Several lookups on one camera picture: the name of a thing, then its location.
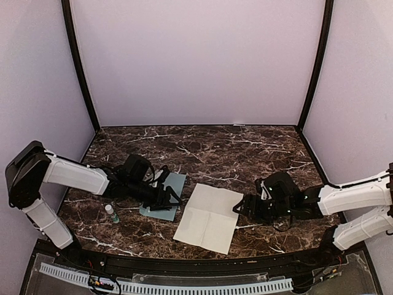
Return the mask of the white paper sheet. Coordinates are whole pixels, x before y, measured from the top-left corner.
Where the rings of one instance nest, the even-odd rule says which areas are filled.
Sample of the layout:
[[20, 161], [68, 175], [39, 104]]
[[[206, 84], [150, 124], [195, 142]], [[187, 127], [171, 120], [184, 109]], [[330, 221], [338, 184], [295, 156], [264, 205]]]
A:
[[239, 192], [198, 183], [173, 239], [227, 255], [238, 221], [233, 207], [242, 199]]

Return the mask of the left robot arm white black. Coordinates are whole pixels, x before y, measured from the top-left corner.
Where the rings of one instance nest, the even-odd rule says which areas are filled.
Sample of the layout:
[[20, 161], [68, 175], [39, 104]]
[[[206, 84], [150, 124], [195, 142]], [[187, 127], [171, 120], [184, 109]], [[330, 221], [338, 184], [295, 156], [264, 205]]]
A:
[[151, 211], [169, 210], [182, 204], [181, 197], [165, 185], [170, 174], [164, 165], [155, 170], [147, 158], [130, 154], [115, 167], [89, 165], [49, 151], [40, 141], [32, 141], [5, 167], [9, 206], [22, 211], [48, 240], [63, 250], [62, 257], [73, 268], [81, 268], [87, 255], [76, 245], [77, 238], [61, 220], [62, 203], [47, 199], [45, 193], [70, 189], [107, 199], [135, 199]]

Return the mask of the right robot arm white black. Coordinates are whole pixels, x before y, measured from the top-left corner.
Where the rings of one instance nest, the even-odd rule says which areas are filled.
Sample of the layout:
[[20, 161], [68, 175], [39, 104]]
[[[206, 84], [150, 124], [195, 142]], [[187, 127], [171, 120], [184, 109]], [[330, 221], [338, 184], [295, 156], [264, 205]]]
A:
[[290, 174], [276, 172], [255, 180], [256, 194], [245, 195], [233, 212], [272, 225], [281, 217], [309, 220], [335, 213], [370, 207], [371, 211], [324, 232], [313, 261], [330, 264], [337, 251], [382, 232], [392, 232], [392, 168], [370, 178], [346, 184], [325, 184], [301, 190]]

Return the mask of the small glue stick bottle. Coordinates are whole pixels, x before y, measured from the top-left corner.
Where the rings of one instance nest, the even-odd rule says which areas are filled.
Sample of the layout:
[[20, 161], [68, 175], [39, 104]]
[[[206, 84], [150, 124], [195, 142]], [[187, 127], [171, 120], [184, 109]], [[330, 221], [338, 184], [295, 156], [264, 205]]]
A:
[[112, 205], [110, 205], [110, 204], [106, 205], [105, 210], [106, 210], [107, 214], [111, 217], [111, 220], [113, 221], [113, 223], [117, 224], [120, 222], [119, 217], [118, 217], [117, 213], [114, 211]]

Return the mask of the black front table rail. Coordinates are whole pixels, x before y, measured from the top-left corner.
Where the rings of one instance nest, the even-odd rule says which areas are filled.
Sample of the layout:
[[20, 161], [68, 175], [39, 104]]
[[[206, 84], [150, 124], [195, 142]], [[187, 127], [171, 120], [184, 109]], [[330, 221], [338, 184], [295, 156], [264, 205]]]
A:
[[338, 264], [340, 258], [330, 252], [320, 253], [317, 249], [297, 253], [257, 256], [238, 259], [154, 259], [136, 258], [119, 254], [105, 254], [89, 250], [74, 250], [70, 254], [51, 249], [49, 255], [55, 262], [67, 266], [87, 269], [93, 273], [106, 273], [119, 277], [134, 274], [213, 276], [243, 275], [252, 273], [308, 274], [314, 269]]

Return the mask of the left black frame post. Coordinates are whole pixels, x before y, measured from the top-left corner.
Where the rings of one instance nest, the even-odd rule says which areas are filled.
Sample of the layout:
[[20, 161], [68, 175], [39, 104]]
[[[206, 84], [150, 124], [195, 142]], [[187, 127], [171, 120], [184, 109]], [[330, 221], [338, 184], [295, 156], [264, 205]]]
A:
[[87, 79], [84, 73], [84, 67], [82, 64], [82, 59], [80, 56], [79, 47], [77, 43], [76, 29], [72, 17], [70, 0], [61, 0], [61, 7], [63, 11], [63, 19], [66, 28], [69, 48], [72, 56], [72, 61], [74, 64], [74, 69], [76, 71], [76, 76], [79, 83], [80, 91], [82, 93], [82, 98], [84, 100], [84, 104], [87, 109], [91, 125], [95, 133], [97, 133], [101, 129], [101, 126], [99, 124], [98, 116], [95, 111], [95, 107], [93, 105], [93, 100], [91, 98]]

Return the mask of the black frame post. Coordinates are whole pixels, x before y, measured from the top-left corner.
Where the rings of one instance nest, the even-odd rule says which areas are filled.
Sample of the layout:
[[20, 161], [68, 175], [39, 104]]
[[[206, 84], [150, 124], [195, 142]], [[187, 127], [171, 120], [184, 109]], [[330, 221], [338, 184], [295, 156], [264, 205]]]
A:
[[101, 126], [99, 124], [98, 116], [95, 111], [95, 107], [93, 105], [93, 100], [91, 98], [87, 79], [84, 73], [84, 67], [82, 64], [82, 59], [80, 56], [79, 47], [77, 43], [76, 29], [72, 17], [70, 0], [61, 0], [61, 7], [63, 11], [63, 19], [66, 28], [69, 48], [72, 56], [72, 61], [74, 64], [74, 69], [76, 71], [76, 76], [79, 83], [80, 91], [82, 93], [82, 98], [84, 100], [84, 104], [87, 109], [91, 125], [95, 133], [97, 133], [101, 129]]
[[311, 105], [313, 103], [313, 98], [316, 93], [317, 84], [319, 81], [319, 76], [322, 69], [322, 64], [324, 61], [325, 50], [328, 43], [330, 25], [333, 15], [334, 0], [325, 0], [324, 13], [322, 18], [321, 32], [319, 36], [319, 42], [317, 45], [316, 57], [314, 61], [313, 70], [311, 73], [309, 86], [306, 92], [305, 101], [302, 107], [300, 118], [297, 124], [297, 130], [299, 133], [303, 133], [306, 121], [311, 110]]

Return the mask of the right black frame post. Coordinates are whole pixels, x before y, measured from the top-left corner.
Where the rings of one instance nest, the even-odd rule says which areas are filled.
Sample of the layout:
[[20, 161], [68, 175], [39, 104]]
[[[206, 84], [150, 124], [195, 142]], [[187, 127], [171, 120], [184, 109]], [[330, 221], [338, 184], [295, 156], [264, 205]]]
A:
[[322, 69], [322, 64], [324, 61], [325, 50], [328, 43], [330, 25], [333, 15], [334, 0], [325, 0], [324, 13], [322, 18], [321, 32], [319, 36], [319, 42], [317, 45], [316, 57], [314, 61], [313, 70], [311, 73], [309, 86], [306, 92], [305, 101], [302, 107], [300, 118], [297, 124], [297, 130], [299, 133], [303, 133], [306, 121], [311, 110], [311, 105], [313, 103], [313, 98], [316, 93], [317, 84], [319, 81], [319, 76]]

